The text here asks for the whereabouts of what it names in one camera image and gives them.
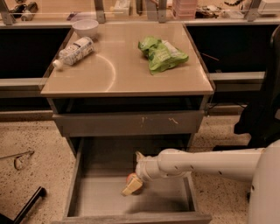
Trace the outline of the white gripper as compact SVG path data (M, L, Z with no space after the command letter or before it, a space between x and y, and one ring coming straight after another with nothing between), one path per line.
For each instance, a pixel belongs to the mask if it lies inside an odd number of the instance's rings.
M136 177L130 177L122 190L123 196L128 196L143 186L143 181L161 179L162 172L158 166L157 157L145 157L140 151L136 152Z

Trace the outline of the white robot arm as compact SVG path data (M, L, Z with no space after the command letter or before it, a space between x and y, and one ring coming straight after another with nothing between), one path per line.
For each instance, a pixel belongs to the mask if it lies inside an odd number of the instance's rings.
M181 178L189 172L248 181L248 224L280 224L280 140L265 148L245 150L165 149L154 157L138 152L136 170L127 177L122 195L131 195L147 181Z

